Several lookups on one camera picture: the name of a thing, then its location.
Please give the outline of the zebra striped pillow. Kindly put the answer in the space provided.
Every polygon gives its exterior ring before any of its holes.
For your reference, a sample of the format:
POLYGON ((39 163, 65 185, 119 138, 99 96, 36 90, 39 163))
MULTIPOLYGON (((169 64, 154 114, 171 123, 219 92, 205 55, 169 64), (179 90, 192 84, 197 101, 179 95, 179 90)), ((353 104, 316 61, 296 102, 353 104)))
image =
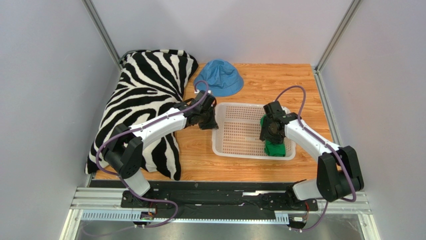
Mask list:
POLYGON ((87 156, 87 175, 109 165, 102 156, 96 161, 96 154, 116 125, 144 123, 182 102, 188 81, 199 67, 195 57, 176 49, 129 51, 120 65, 119 80, 106 103, 87 156))

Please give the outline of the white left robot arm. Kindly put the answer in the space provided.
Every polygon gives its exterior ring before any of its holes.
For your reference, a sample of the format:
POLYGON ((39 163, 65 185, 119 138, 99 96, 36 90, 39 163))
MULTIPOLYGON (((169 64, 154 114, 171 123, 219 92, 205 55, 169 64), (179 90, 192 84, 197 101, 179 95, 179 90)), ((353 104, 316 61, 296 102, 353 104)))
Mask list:
POLYGON ((165 113, 144 123, 117 125, 111 137, 95 155, 98 163, 102 157, 137 198, 142 199, 150 190, 150 183, 141 173, 142 156, 146 147, 176 131, 197 125, 201 130, 218 128, 215 119, 216 98, 211 91, 197 90, 196 97, 176 103, 165 113))

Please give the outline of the blue bucket hat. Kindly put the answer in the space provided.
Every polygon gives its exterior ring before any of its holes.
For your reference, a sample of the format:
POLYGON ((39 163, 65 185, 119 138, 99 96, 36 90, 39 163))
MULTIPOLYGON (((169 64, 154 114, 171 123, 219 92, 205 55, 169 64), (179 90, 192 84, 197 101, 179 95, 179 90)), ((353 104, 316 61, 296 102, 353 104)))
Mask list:
POLYGON ((197 90, 208 91, 215 97, 229 97, 237 94, 244 87, 244 80, 237 68, 223 59, 213 59, 205 64, 194 79, 197 90))

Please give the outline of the green t shirt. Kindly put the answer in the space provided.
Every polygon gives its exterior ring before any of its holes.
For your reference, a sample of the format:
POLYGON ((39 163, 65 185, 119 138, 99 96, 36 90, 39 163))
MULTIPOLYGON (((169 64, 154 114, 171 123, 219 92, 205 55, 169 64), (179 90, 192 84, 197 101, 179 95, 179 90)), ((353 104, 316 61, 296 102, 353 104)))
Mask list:
POLYGON ((264 153, 271 157, 285 157, 286 147, 284 144, 275 144, 268 140, 264 140, 264 153))

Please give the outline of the white plastic basket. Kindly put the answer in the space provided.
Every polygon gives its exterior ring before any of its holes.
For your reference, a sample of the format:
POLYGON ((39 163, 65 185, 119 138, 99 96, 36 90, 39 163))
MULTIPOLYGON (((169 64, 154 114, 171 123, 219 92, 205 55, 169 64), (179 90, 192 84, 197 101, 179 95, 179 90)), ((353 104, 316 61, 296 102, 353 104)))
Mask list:
POLYGON ((222 157, 290 161, 296 156, 296 143, 284 139, 285 155, 269 156, 260 140, 262 104, 222 102, 215 107, 217 129, 212 131, 212 150, 222 157))

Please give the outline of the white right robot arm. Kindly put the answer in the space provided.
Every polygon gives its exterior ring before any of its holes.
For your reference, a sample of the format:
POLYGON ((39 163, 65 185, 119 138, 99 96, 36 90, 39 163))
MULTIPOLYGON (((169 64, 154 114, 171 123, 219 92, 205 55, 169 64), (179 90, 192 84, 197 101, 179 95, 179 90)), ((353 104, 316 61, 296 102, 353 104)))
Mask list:
POLYGON ((339 146, 328 141, 301 117, 286 113, 278 101, 263 106, 264 117, 261 125, 260 140, 275 145, 283 145, 291 140, 302 147, 317 163, 316 178, 301 180, 285 190, 290 203, 299 203, 308 199, 324 199, 328 202, 356 200, 356 193, 365 184, 356 150, 350 145, 339 146))

